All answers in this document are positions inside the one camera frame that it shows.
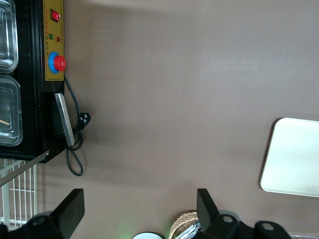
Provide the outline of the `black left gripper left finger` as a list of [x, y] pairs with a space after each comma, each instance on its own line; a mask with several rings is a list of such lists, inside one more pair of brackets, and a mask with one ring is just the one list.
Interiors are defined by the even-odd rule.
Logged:
[[69, 239], [84, 214], [84, 190], [74, 189], [52, 212], [38, 214], [26, 224], [26, 238]]

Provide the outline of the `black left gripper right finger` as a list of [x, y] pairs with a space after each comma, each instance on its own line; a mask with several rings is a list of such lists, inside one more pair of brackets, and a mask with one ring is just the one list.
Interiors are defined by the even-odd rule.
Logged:
[[251, 228], [228, 210], [218, 210], [207, 189], [197, 190], [198, 239], [249, 239]]

